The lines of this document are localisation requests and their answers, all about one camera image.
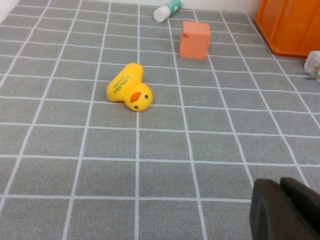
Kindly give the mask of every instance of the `orange bin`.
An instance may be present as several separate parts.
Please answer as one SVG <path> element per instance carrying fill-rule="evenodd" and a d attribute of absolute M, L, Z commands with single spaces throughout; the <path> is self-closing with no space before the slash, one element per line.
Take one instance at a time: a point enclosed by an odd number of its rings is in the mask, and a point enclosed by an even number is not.
<path fill-rule="evenodd" d="M 275 55 L 320 51 L 320 0 L 261 0 L 254 20 Z"/>

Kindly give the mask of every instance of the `rubber duck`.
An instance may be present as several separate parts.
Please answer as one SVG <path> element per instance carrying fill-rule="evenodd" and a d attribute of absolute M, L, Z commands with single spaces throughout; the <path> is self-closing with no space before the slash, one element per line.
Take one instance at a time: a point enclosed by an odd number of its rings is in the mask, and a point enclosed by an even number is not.
<path fill-rule="evenodd" d="M 135 112 L 146 110 L 153 101 L 151 89 L 142 83 L 144 68 L 138 63 L 129 63 L 106 87 L 111 102 L 124 102 Z"/>

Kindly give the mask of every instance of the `gray tile floor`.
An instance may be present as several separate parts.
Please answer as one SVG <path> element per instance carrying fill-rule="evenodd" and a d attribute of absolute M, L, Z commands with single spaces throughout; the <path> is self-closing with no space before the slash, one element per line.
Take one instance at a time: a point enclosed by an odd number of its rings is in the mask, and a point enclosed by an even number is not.
<path fill-rule="evenodd" d="M 320 84 L 273 56 L 253 17 L 20 0 L 0 25 L 1 240 L 248 240 L 253 182 L 320 192 Z M 210 24 L 179 58 L 183 20 Z M 153 105 L 105 89 L 144 66 Z"/>

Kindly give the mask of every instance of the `white object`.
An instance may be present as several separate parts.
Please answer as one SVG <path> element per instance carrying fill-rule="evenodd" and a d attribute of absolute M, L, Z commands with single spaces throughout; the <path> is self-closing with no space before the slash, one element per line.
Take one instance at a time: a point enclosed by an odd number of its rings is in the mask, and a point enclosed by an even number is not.
<path fill-rule="evenodd" d="M 320 51 L 310 52 L 304 63 L 304 69 L 312 79 L 316 79 L 320 83 Z"/>
<path fill-rule="evenodd" d="M 180 10 L 183 4 L 184 0 L 171 0 L 166 5 L 157 8 L 153 13 L 153 17 L 157 22 L 162 23 L 176 11 Z"/>

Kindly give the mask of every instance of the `black object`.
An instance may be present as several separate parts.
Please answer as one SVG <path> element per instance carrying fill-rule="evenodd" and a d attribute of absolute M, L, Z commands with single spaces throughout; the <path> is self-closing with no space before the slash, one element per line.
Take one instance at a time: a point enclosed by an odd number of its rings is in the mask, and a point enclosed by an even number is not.
<path fill-rule="evenodd" d="M 250 227 L 252 240 L 320 240 L 320 195 L 294 178 L 257 179 Z"/>

